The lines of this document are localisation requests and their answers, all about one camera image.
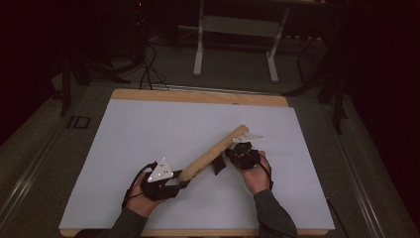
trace wooden table edge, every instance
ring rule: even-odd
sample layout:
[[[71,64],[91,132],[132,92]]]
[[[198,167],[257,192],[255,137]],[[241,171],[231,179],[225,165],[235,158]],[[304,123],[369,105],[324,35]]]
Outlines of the wooden table edge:
[[[74,237],[80,230],[60,229],[64,237]],[[330,230],[327,229],[298,229],[298,235],[323,236]],[[209,229],[169,229],[169,230],[144,230],[141,236],[145,237],[206,237],[206,236],[258,236],[257,229],[240,230],[209,230]]]
[[[288,107],[286,98],[282,96],[223,92],[159,91],[121,88],[114,90],[111,99]]]

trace white board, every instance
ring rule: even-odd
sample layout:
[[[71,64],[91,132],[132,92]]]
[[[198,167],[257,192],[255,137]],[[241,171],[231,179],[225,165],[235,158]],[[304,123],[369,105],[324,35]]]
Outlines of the white board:
[[[59,229],[110,228],[137,172],[166,158],[186,168],[239,125],[264,136],[253,142],[272,166],[273,193],[298,229],[334,229],[293,108],[110,100]],[[258,228],[253,197],[227,162],[207,167],[160,205],[146,229]]]

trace wooden stick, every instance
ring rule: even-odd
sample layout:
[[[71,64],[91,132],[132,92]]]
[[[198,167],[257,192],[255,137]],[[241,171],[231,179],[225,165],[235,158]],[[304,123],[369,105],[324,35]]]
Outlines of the wooden stick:
[[[204,155],[199,157],[193,163],[191,163],[178,177],[178,182],[190,181],[194,178],[198,172],[204,169],[214,159],[216,159],[222,152],[231,147],[234,143],[234,139],[243,136],[250,130],[247,126],[241,125],[236,128],[233,132],[227,135],[223,140],[217,143],[213,148],[207,151]]]

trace dark background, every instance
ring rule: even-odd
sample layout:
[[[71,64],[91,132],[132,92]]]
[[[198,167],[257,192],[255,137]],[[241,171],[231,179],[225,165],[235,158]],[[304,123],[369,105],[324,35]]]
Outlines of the dark background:
[[[62,29],[69,26],[74,8],[81,2],[43,0],[3,4],[0,10],[0,145],[53,95],[50,79],[61,71]],[[83,2],[87,12],[94,7],[93,1]],[[116,8],[116,2],[130,3],[104,1],[101,7]],[[416,96],[420,78],[416,39],[420,35],[417,14],[420,7],[415,1],[358,1],[356,6],[361,8],[350,15],[342,38],[344,52],[346,48],[355,49],[349,64],[347,93],[353,97],[407,210],[420,227],[420,108]],[[301,11],[317,15],[316,10],[308,9]],[[300,25],[286,25],[286,34],[311,35],[313,26],[299,15],[298,11],[291,15],[293,22]],[[173,23],[197,25],[198,1],[155,1],[150,17],[169,37],[175,38]],[[112,27],[94,15],[81,19],[80,29],[85,31],[75,31],[76,37],[90,34],[88,39],[95,42],[102,38],[101,34],[113,35]],[[130,18],[117,19],[121,24],[130,22]],[[95,47],[91,53],[101,59],[110,54],[128,55],[124,51],[127,41],[124,38],[116,41],[122,47],[108,52],[103,52],[106,42],[89,45],[86,41],[85,46]]]

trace wire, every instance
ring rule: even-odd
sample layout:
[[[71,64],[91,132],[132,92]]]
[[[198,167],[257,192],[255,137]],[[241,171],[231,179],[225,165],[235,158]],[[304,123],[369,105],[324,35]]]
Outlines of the wire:
[[[137,72],[140,68],[142,68],[143,66],[142,65],[139,65],[139,66],[137,66],[133,71],[131,71],[131,72],[128,72],[128,73],[126,73],[126,74],[124,74],[124,75],[122,75],[121,77],[125,77],[125,76],[128,76],[128,75],[131,75],[131,74],[133,74],[133,73],[135,73],[135,72]]]
[[[145,80],[145,77],[148,77],[148,83],[149,86],[151,88],[151,90],[154,90],[153,88],[153,82],[152,82],[152,78],[151,78],[151,73],[150,71],[152,70],[155,73],[155,76],[158,78],[158,82],[156,83],[161,83],[163,84],[166,89],[169,91],[169,87],[167,86],[167,84],[165,83],[166,81],[166,76],[163,73],[158,72],[154,67],[153,67],[153,63],[157,57],[157,51],[154,47],[152,47],[151,45],[147,44],[147,47],[149,47],[150,49],[152,49],[152,51],[154,52],[154,56],[152,57],[151,60],[148,60],[147,58],[145,58],[145,66],[146,66],[146,70],[142,75],[142,78],[140,80],[140,89],[142,89],[143,86],[143,82]]]
[[[138,195],[141,195],[142,193],[140,193],[140,194],[137,194],[137,195],[134,195],[134,196],[130,196],[130,194],[131,194],[131,191],[132,191],[132,188],[133,188],[133,186],[136,184],[136,182],[137,182],[137,180],[139,179],[139,177],[140,177],[140,175],[146,170],[146,169],[152,169],[153,167],[155,167],[157,165],[157,163],[150,163],[150,164],[147,164],[146,166],[144,166],[138,173],[137,173],[137,175],[134,177],[134,179],[133,179],[133,181],[132,181],[132,183],[130,184],[130,187],[127,189],[127,191],[126,191],[126,194],[124,195],[124,199],[123,199],[123,203],[121,204],[121,206],[122,206],[122,208],[124,208],[124,207],[126,207],[126,205],[127,205],[127,201],[128,200],[130,200],[131,198],[133,198],[133,197],[135,197],[135,196],[138,196]]]
[[[241,150],[242,152],[244,152],[245,154],[247,154],[248,156],[250,156],[250,158],[252,159],[252,160],[254,160],[254,162],[255,163],[257,163],[262,169],[263,169],[263,171],[265,172],[265,174],[268,176],[268,179],[269,179],[269,189],[270,190],[272,190],[272,186],[274,185],[274,182],[272,181],[272,179],[271,179],[271,172],[269,172],[266,168],[265,168],[265,166],[263,166],[263,164],[261,163],[261,162],[259,162],[257,159],[255,159],[255,158],[253,158],[253,156],[251,156],[251,154],[250,153],[248,153],[247,151],[245,151],[245,150]],[[266,161],[268,161],[267,159],[266,159],[266,157],[265,156],[263,156],[262,154],[259,154],[261,157],[263,157]]]
[[[129,198],[128,198],[128,200],[130,200],[131,198],[134,198],[134,197],[136,197],[136,196],[140,196],[141,194],[143,194],[142,192],[140,192],[139,194],[137,194],[137,195],[132,195],[132,196],[130,196]]]
[[[327,200],[328,205],[331,207],[331,209],[333,210],[334,214],[336,215],[337,220],[339,220],[339,223],[340,223],[341,227],[343,228],[344,234],[346,235],[347,238],[349,238],[350,237],[349,236],[349,233],[347,232],[346,227],[344,226],[344,223],[343,223],[342,219],[339,216],[339,213],[337,212],[336,208],[334,208],[333,203],[331,203],[330,198],[329,197],[326,197],[325,199]]]
[[[177,39],[177,40],[180,40],[180,39],[183,39],[183,38],[187,38],[187,37],[189,37],[189,36],[194,35],[194,34],[195,34],[195,33],[197,33],[197,32],[198,32],[198,30],[193,30],[193,31],[190,31],[189,33],[186,33],[186,34],[184,34],[184,35],[182,35],[182,36],[177,37],[176,39]],[[170,44],[170,43],[171,43],[171,40],[168,40],[168,39],[164,36],[164,34],[157,34],[156,36],[151,37],[151,38],[149,39],[149,42],[150,42],[150,43],[153,43],[153,44],[167,45],[167,44]]]
[[[268,161],[265,156],[263,156],[261,154],[260,154],[260,156],[262,156],[266,161]],[[271,173],[268,172],[268,170],[265,168],[265,166],[263,166],[263,164],[261,162],[257,161],[257,164],[262,167],[262,169],[265,171],[266,175],[268,176],[268,178],[269,178],[269,189],[272,190],[272,186],[274,185],[274,181],[272,181],[272,179],[271,179]]]

